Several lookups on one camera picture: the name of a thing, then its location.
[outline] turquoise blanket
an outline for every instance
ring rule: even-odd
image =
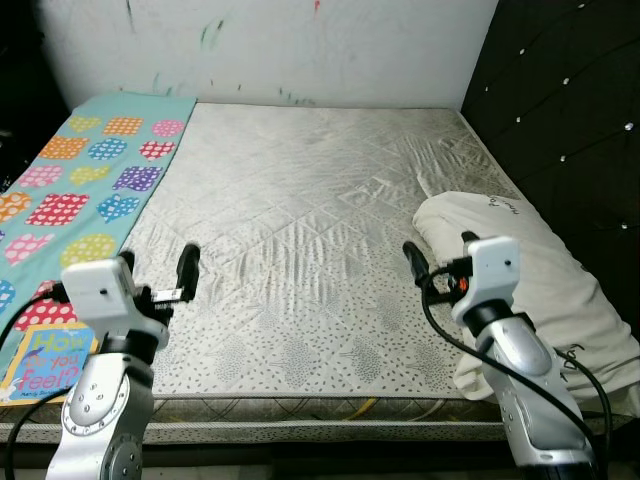
[[[61,271],[118,252],[175,154],[195,98],[92,98],[0,196],[0,327]],[[34,305],[0,352],[0,376],[29,325],[76,321]]]

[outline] white pillow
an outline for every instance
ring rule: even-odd
[[[447,192],[426,200],[415,214],[413,225],[441,263],[462,256],[460,234],[466,230],[481,238],[509,235],[518,239],[521,277],[513,294],[513,311],[526,312],[538,335],[551,345],[572,351],[610,393],[616,413],[640,416],[638,342],[596,278],[571,256],[533,205],[496,196]],[[475,347],[466,328],[463,337],[467,345]],[[565,366],[562,373],[579,402],[597,397],[580,372]],[[470,400],[492,394],[480,361],[468,355],[460,360],[454,383]],[[589,407],[597,409],[595,405],[589,401]]]

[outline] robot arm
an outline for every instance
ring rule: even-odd
[[[172,303],[190,301],[200,251],[187,245],[175,289],[152,293],[131,277],[133,255],[69,267],[62,282],[78,320],[100,341],[62,408],[62,440],[47,480],[139,479],[142,436],[153,413],[157,350],[169,341]]]
[[[556,352],[536,334],[531,320],[511,311],[520,278],[518,243],[509,237],[478,240],[466,232],[465,256],[448,273],[450,292],[428,281],[429,267],[411,242],[403,249],[428,306],[449,302],[456,323],[469,328],[476,350],[508,367],[555,397],[580,420],[580,410],[560,377]],[[488,364],[484,376],[500,404],[513,458],[527,479],[596,478],[593,446],[567,415],[523,383]]]

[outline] book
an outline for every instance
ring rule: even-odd
[[[75,385],[97,348],[93,330],[82,323],[30,326],[0,384],[0,406],[29,405]]]

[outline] polka dot heart pattern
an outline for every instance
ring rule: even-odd
[[[157,137],[173,137],[184,128],[184,122],[179,120],[160,120],[151,127],[151,131]]]
[[[104,127],[105,135],[135,135],[144,120],[135,117],[114,117]]]
[[[16,289],[6,280],[0,280],[0,314],[13,302]]]
[[[89,156],[94,160],[111,160],[127,148],[127,143],[119,138],[107,138],[95,143],[89,149]]]
[[[69,126],[78,133],[97,127],[101,123],[102,120],[98,117],[80,117],[76,115],[69,119]]]
[[[98,205],[98,213],[104,218],[105,223],[113,222],[120,217],[132,213],[140,204],[136,197],[122,198],[117,193],[111,195]]]
[[[62,176],[60,165],[41,165],[31,167],[18,179],[21,187],[46,187]]]
[[[4,249],[4,256],[9,261],[9,264],[13,267],[17,263],[20,263],[26,259],[29,255],[33,255],[54,237],[53,233],[45,235],[44,237],[37,238],[31,233],[25,233],[20,237],[13,240],[7,248]]]
[[[116,183],[114,190],[130,188],[136,192],[145,192],[153,186],[160,176],[162,167],[129,167],[125,168]]]
[[[42,225],[47,227],[67,225],[76,218],[78,212],[89,200],[89,195],[50,194],[36,208],[27,221],[27,225]]]
[[[51,290],[51,286],[54,284],[52,280],[42,282],[36,290],[36,293],[31,297],[35,298],[38,295],[43,294]],[[18,318],[15,329],[24,332],[31,325],[50,325],[61,323],[75,323],[78,321],[73,307],[70,303],[57,303],[51,298],[40,300],[27,308],[24,314]]]
[[[116,241],[106,233],[87,235],[67,245],[60,255],[63,268],[76,263],[91,262],[111,257],[116,251]]]
[[[31,197],[23,192],[0,195],[0,223],[12,219],[31,206]]]
[[[111,170],[108,166],[100,168],[79,167],[71,172],[71,183],[74,185],[84,185],[85,183],[94,182],[106,177]]]
[[[89,143],[88,138],[67,138],[56,135],[49,140],[38,156],[53,160],[71,160],[78,156],[87,143]]]
[[[140,147],[140,153],[143,157],[152,162],[160,157],[164,157],[167,153],[171,153],[175,147],[176,144],[173,142],[162,143],[150,140]]]

